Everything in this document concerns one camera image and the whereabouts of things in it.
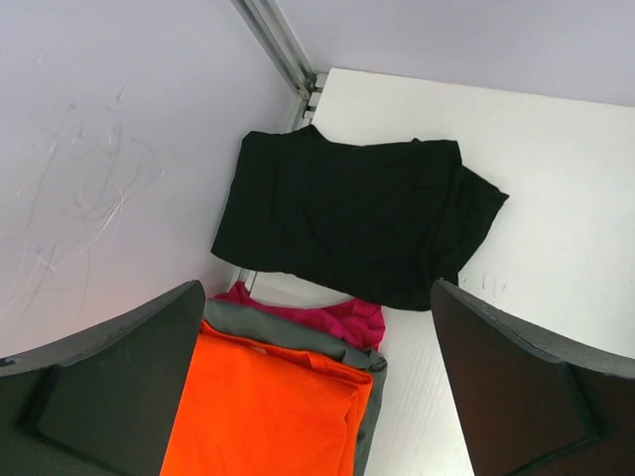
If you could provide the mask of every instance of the gray fabric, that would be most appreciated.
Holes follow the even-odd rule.
[[[366,469],[370,444],[381,409],[381,398],[386,381],[386,360],[372,349],[357,350],[330,334],[304,327],[253,307],[210,299],[204,314],[207,322],[220,332],[287,349],[310,350],[371,375],[373,387],[366,413],[357,433],[355,447],[354,476],[362,476]]]

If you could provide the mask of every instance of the white surface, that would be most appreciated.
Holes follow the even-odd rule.
[[[464,163],[511,194],[461,286],[635,358],[634,109],[334,69],[314,124],[350,144],[458,140]],[[344,299],[279,274],[259,274],[252,296]],[[432,316],[384,315],[388,380],[366,475],[471,475]]]
[[[0,0],[0,356],[191,279],[294,96],[229,1]]]
[[[635,105],[632,0],[277,0],[332,66]]]

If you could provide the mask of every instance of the stack of clothes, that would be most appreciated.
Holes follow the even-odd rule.
[[[452,141],[247,135],[212,252],[354,298],[271,306],[238,282],[210,300],[162,476],[362,476],[386,379],[381,305],[429,309],[507,198]]]

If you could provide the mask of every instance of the black fabric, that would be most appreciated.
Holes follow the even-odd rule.
[[[364,300],[430,308],[508,195],[461,164],[458,143],[350,146],[313,126],[249,133],[212,253]]]
[[[567,298],[559,283],[551,291]],[[635,475],[635,359],[448,283],[435,284],[432,307],[475,476]]]
[[[2,360],[2,476],[158,475],[204,307],[198,282]]]

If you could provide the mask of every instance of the scratch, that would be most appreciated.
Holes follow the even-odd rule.
[[[56,196],[54,196],[54,197],[53,197],[53,203],[56,205],[56,208],[58,209],[58,212],[59,212],[61,215],[65,216],[66,218],[69,218],[69,219],[71,219],[71,220],[78,220],[78,219],[81,219],[81,218],[82,218],[82,217],[80,217],[80,216],[75,216],[75,215],[73,215],[73,214],[71,214],[71,213],[67,212],[67,211],[64,209],[64,207],[62,207],[62,205],[60,204],[60,200],[59,200]],[[75,196],[75,197],[72,199],[72,203],[73,203],[73,204],[75,204],[75,205],[77,205],[79,208],[83,209],[83,207],[82,207],[81,203],[79,203],[79,201],[78,201],[77,196]]]
[[[121,102],[121,96],[123,96],[123,91],[126,90],[127,85],[128,85],[127,83],[124,83],[124,85],[121,87],[121,90],[119,91],[119,94],[115,96],[115,101]]]
[[[52,247],[52,251],[51,251],[51,263],[54,261],[55,259],[55,255],[56,255],[56,249],[58,248],[58,245],[54,245]],[[22,321],[24,319],[24,316],[27,314],[27,312],[29,311],[29,309],[31,308],[31,306],[33,305],[33,303],[35,302],[35,300],[38,298],[38,294],[40,293],[40,289],[42,288],[42,284],[44,283],[44,281],[46,280],[47,276],[49,275],[49,270],[45,270],[42,273],[42,276],[40,277],[40,281],[38,282],[38,284],[36,285],[36,288],[34,290],[33,295],[31,296],[31,298],[29,299],[29,301],[27,302],[27,305],[25,306],[24,309],[22,309],[22,313],[20,314],[20,316],[18,317],[18,319],[13,323],[13,326],[11,327],[11,331],[9,332],[9,335],[12,335],[13,332],[15,331],[16,327],[18,326],[18,324],[20,323],[20,321]]]
[[[97,147],[99,147],[99,141],[95,142],[94,146],[92,146],[92,148],[89,149],[87,152],[84,152],[82,154],[78,154],[76,156],[73,156],[73,158],[74,159],[81,159],[82,157],[88,157],[88,156],[92,155],[92,153],[97,150]]]
[[[22,185],[20,185],[18,187],[18,189],[16,190],[16,198],[18,198],[22,194],[22,190],[24,190],[27,187],[27,185],[29,185],[29,184],[33,183],[34,181],[37,181],[37,180],[38,180],[38,176],[35,175],[35,176],[29,178],[27,181],[25,181]]]
[[[157,151],[148,141],[140,137],[133,136],[131,134],[128,134],[128,139],[130,139],[131,142],[141,144],[143,147],[145,147],[148,152],[150,152],[150,159],[152,159],[153,162],[157,162]]]
[[[31,204],[31,209],[29,210],[29,214],[27,215],[27,221],[26,221],[25,225],[17,233],[14,233],[14,234],[10,235],[9,237],[5,237],[3,239],[3,241],[7,241],[9,239],[12,239],[12,238],[15,238],[17,236],[20,236],[22,233],[27,231],[29,229],[29,227],[31,226],[31,224],[33,223],[33,218],[35,216],[36,208],[38,206],[38,201],[40,201],[40,195],[42,194],[42,188],[43,188],[43,185],[44,185],[44,181],[45,181],[45,178],[47,177],[47,175],[49,174],[49,171],[51,170],[51,166],[53,165],[53,161],[54,161],[54,159],[55,159],[55,157],[56,157],[56,155],[58,153],[59,145],[60,145],[60,139],[58,137],[55,137],[55,140],[53,141],[53,143],[49,147],[49,160],[47,161],[47,165],[45,166],[44,170],[42,171],[42,174],[40,175],[40,180],[39,180],[39,183],[38,183],[38,187],[36,188],[36,193],[35,193],[35,195],[33,197],[33,201],[32,201],[32,204]]]
[[[115,173],[115,170],[117,169],[119,154],[121,153],[121,139],[123,136],[123,126],[121,124],[121,120],[117,121],[114,127],[114,132],[117,133],[115,149],[112,152],[106,151],[106,154],[108,154],[108,157],[110,157],[110,160],[111,160],[110,167],[108,168],[108,173],[106,174],[106,179],[104,180],[103,187],[101,188],[101,191],[99,192],[99,195],[97,196],[97,199],[95,200],[93,207],[99,205],[99,203],[101,202],[101,199],[103,198],[103,195],[106,192],[106,189],[108,188],[108,184],[110,183],[110,180],[112,179],[112,176]]]
[[[121,196],[121,201],[119,202],[119,205],[118,205],[119,214],[117,215],[117,222],[115,223],[112,233],[110,234],[110,238],[107,243],[108,245],[112,242],[112,239],[117,234],[117,230],[119,229],[119,223],[121,223],[121,215],[123,215],[123,204],[126,202],[126,199],[127,199],[127,196],[124,193],[124,191],[121,189],[121,187],[119,187],[119,185],[117,185],[116,183],[114,185],[117,187],[117,190],[119,191],[119,194]]]
[[[34,255],[34,254],[27,253],[27,255],[23,255],[23,256],[26,256],[27,258],[32,258],[32,259],[36,260],[37,262],[43,264],[45,266],[45,268],[48,268],[49,271],[51,271],[53,274],[55,274],[57,272],[55,267],[53,267],[53,265],[51,265],[51,263],[48,263],[47,261],[45,261],[40,255]]]
[[[92,228],[94,228],[96,225],[98,224],[98,222],[93,223],[92,225],[90,225],[89,230],[92,230]],[[84,241],[84,237],[83,235],[76,240],[74,243],[72,243],[70,246],[68,246],[67,248],[69,250],[74,249],[75,246],[77,246],[80,242]],[[81,255],[81,253],[83,253],[85,250],[85,246],[79,250],[77,253],[72,253],[72,254],[67,254],[66,256],[64,256],[55,266],[56,270],[58,270],[59,268],[61,268],[63,265],[65,265],[67,262],[73,260],[74,258],[76,258],[77,256]]]
[[[56,205],[58,206],[58,210],[60,211],[60,213],[65,216],[66,218],[72,219],[72,220],[78,220],[78,221],[83,221],[83,220],[87,220],[87,221],[91,221],[93,223],[96,223],[98,221],[100,221],[102,218],[106,218],[106,216],[108,216],[110,214],[110,207],[111,206],[115,206],[116,202],[113,203],[103,203],[102,205],[99,206],[95,206],[95,207],[88,207],[88,204],[86,203],[85,206],[82,206],[82,210],[84,210],[83,213],[80,214],[74,214],[74,213],[69,213],[68,211],[65,211],[61,206],[60,206],[60,202],[54,198],[54,202],[56,203]],[[80,205],[78,198],[74,197],[72,199],[72,202],[75,205]],[[105,211],[103,212],[99,212],[99,213],[94,213],[95,211],[104,209]]]
[[[83,174],[79,178],[79,183],[77,184],[77,190],[75,191],[75,198],[79,203],[79,206],[82,210],[88,209],[88,202],[83,197]]]
[[[108,104],[104,104],[104,107],[106,109],[108,109],[110,112],[114,112],[115,114],[119,114],[121,112],[124,112],[123,109],[115,109],[114,107],[109,106]]]
[[[83,292],[81,293],[81,304],[79,305],[79,311],[77,312],[77,316],[75,317],[75,322],[73,324],[73,327],[77,326],[77,323],[79,322],[79,318],[81,317],[81,313],[83,312],[83,307],[86,304],[86,295],[88,294],[88,282],[90,281],[90,262],[91,262],[91,258],[90,258],[90,241],[88,240],[88,226],[86,225],[86,222],[84,221],[83,223],[84,226],[84,237],[86,240],[86,278],[83,282]]]
[[[58,119],[58,120],[56,120],[56,121],[54,122],[54,124],[55,124],[55,125],[57,125],[57,124],[58,124],[59,119]],[[79,125],[81,125],[82,123],[81,123],[81,122],[79,122],[79,119],[70,119],[70,120],[66,123],[65,127],[64,127],[61,131],[59,131],[59,132],[54,132],[54,131],[52,131],[51,129],[47,129],[46,127],[41,126],[41,125],[40,125],[40,124],[38,124],[38,123],[37,123],[37,121],[36,121],[36,126],[38,127],[38,130],[39,130],[40,132],[43,132],[43,133],[45,133],[45,134],[48,134],[48,135],[50,135],[51,137],[54,137],[54,138],[57,138],[57,139],[61,139],[63,136],[65,136],[65,135],[66,135],[66,132],[68,132],[68,131],[70,130],[70,128],[71,128],[71,127],[73,127],[75,124],[79,124]]]
[[[13,305],[13,303],[18,300],[18,298],[21,295],[21,292],[29,285],[29,283],[31,282],[31,279],[33,278],[33,276],[36,274],[36,270],[38,269],[38,264],[36,263],[36,266],[33,268],[33,270],[31,271],[31,274],[29,275],[29,278],[27,278],[27,281],[24,283],[24,285],[22,286],[22,289],[16,293],[16,295],[13,297],[13,299],[11,299],[6,305],[4,305],[2,307],[2,309],[0,309],[0,315],[2,315],[9,307],[11,307]]]
[[[29,247],[29,242],[25,241],[24,243],[24,247],[22,248],[22,259],[20,260],[20,268],[18,268],[18,273],[16,274],[16,277],[13,280],[13,283],[11,283],[11,286],[9,287],[9,291],[7,293],[5,293],[5,296],[10,296],[11,293],[13,292],[16,283],[18,282],[18,280],[20,279],[20,275],[22,275],[22,270],[24,270],[24,265],[27,261],[27,249]],[[2,312],[4,312],[4,309],[6,307],[4,307],[2,310],[0,310],[0,315],[2,315]]]
[[[132,176],[132,177],[128,180],[128,182],[126,183],[126,185],[125,185],[125,187],[124,187],[126,190],[130,190],[130,189],[132,188],[132,185],[134,185],[134,184],[138,181],[139,177],[141,176],[141,169],[142,169],[142,164],[137,164],[137,165],[135,166],[135,173],[134,173],[134,174],[133,174],[133,176]],[[134,196],[134,195],[136,195],[137,193],[140,193],[140,192],[141,192],[141,191],[143,191],[143,190],[144,190],[144,189],[145,189],[145,188],[146,188],[146,187],[147,187],[150,183],[152,183],[152,180],[151,180],[151,179],[146,180],[146,182],[145,182],[145,183],[143,183],[143,184],[141,185],[141,187],[140,187],[138,190],[136,190],[136,191],[134,191],[134,192],[132,192],[132,193],[128,192],[128,195],[129,195],[129,196]]]
[[[123,192],[123,190],[121,190],[121,188],[119,186],[117,186],[117,185],[115,185],[115,186],[119,190],[119,192],[121,194],[121,198],[119,200],[119,203],[117,203],[117,205],[112,210],[110,210],[109,213],[106,214],[107,216],[104,215],[106,219],[103,222],[103,224],[101,225],[101,228],[99,229],[99,231],[97,232],[95,237],[90,239],[89,241],[86,241],[86,244],[78,252],[64,257],[63,260],[61,260],[58,263],[56,268],[60,267],[62,264],[65,264],[67,261],[69,261],[69,260],[81,255],[86,250],[88,250],[88,252],[90,252],[90,246],[92,246],[93,243],[96,243],[101,238],[101,236],[105,232],[106,228],[108,227],[108,225],[110,224],[110,222],[114,218],[115,213],[117,213],[117,211],[120,211],[119,216],[118,216],[118,221],[117,221],[117,223],[115,225],[115,228],[114,228],[114,231],[113,231],[113,236],[114,236],[114,233],[116,233],[116,230],[117,230],[117,228],[119,226],[119,220],[120,220],[120,217],[121,217],[121,210],[123,209],[123,205],[124,205],[124,203],[126,202],[126,199],[127,199],[127,196]],[[89,228],[86,228],[84,236],[81,239],[79,239],[78,241],[75,241],[75,243],[72,244],[70,249],[72,249],[76,245],[78,245],[81,242],[81,240],[86,240],[86,237],[89,235],[89,231],[92,230],[93,227],[94,227],[94,224],[91,225]]]
[[[73,220],[79,220],[79,221],[83,221],[83,222],[86,222],[86,221],[91,221],[91,222],[92,222],[92,224],[91,224],[91,225],[90,225],[90,227],[89,227],[89,231],[92,231],[92,229],[93,229],[93,228],[95,228],[96,226],[98,226],[98,225],[100,224],[100,220],[101,220],[102,218],[104,218],[104,219],[106,219],[106,220],[107,220],[107,219],[108,219],[107,217],[108,217],[108,216],[109,216],[109,214],[112,212],[112,210],[109,210],[109,211],[106,211],[106,212],[105,212],[105,213],[103,213],[103,214],[100,214],[100,215],[99,215],[99,216],[97,216],[97,217],[87,217],[87,214],[89,214],[89,213],[90,213],[90,210],[89,210],[89,211],[88,211],[88,213],[84,214],[83,216],[73,216],[73,215],[69,215],[68,213],[66,213],[66,212],[65,212],[65,211],[64,211],[64,210],[60,207],[60,204],[59,204],[56,200],[54,200],[54,202],[55,202],[55,203],[56,203],[56,205],[58,206],[58,210],[60,211],[60,213],[61,213],[61,214],[63,214],[64,216],[66,216],[67,218],[70,218],[70,219],[73,219]],[[83,236],[81,236],[78,240],[75,240],[75,241],[74,241],[74,242],[73,242],[70,246],[68,246],[67,248],[68,248],[69,250],[74,249],[74,248],[75,248],[75,246],[79,245],[79,243],[80,243],[81,241],[83,241],[83,239],[84,239],[84,238],[83,238]],[[81,254],[84,250],[85,250],[85,247],[84,247],[84,248],[82,248],[81,250],[79,250],[79,252],[78,252],[78,253],[73,253],[73,254],[71,254],[71,255],[67,255],[67,256],[65,256],[65,257],[63,258],[63,260],[62,260],[62,261],[58,264],[58,267],[59,267],[59,266],[61,266],[61,265],[62,265],[63,263],[65,263],[66,261],[69,261],[69,260],[73,259],[74,257],[76,257],[76,256],[80,255],[80,254]]]

